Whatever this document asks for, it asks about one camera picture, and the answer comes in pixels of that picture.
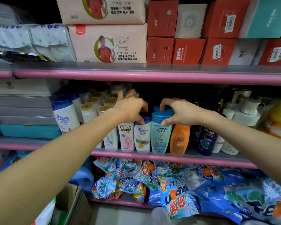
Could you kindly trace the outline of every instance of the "hand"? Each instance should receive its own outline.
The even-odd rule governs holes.
[[[148,103],[142,98],[137,98],[134,89],[131,89],[127,95],[121,90],[118,93],[118,100],[114,109],[118,110],[123,115],[123,123],[137,121],[141,124],[145,124],[144,119],[140,116],[140,111],[148,112]]]
[[[185,99],[178,98],[163,98],[160,104],[160,110],[165,109],[165,105],[169,105],[174,109],[175,114],[172,117],[165,119],[161,125],[168,126],[172,124],[179,125],[201,125],[207,115],[210,115],[210,110],[198,107]]]

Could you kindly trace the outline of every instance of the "teal box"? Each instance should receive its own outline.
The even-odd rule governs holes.
[[[0,124],[3,136],[55,139],[61,136],[58,126],[49,125],[8,125]]]
[[[239,38],[265,39],[280,36],[281,0],[251,0]]]

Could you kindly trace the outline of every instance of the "yellow bottle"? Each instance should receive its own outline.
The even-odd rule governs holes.
[[[175,125],[171,140],[170,152],[173,154],[184,154],[189,141],[190,127],[185,125]]]
[[[265,132],[281,139],[281,104],[269,111]]]

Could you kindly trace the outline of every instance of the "left hand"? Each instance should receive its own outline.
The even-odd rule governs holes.
[[[118,93],[118,100],[114,109],[123,114],[123,123],[137,121],[141,124],[145,124],[144,119],[140,116],[140,111],[148,112],[148,103],[142,98],[137,98],[134,89],[131,89],[127,95],[121,90]]]

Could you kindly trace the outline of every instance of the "signature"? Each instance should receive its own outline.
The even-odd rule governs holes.
[[[119,39],[119,40],[118,40],[118,43],[116,44],[116,46],[120,46],[121,44],[125,44],[125,46],[129,46],[129,44],[131,43],[131,42],[129,41],[129,37],[130,37],[130,36],[128,36],[126,39],[123,39],[122,36],[116,38],[116,40]]]

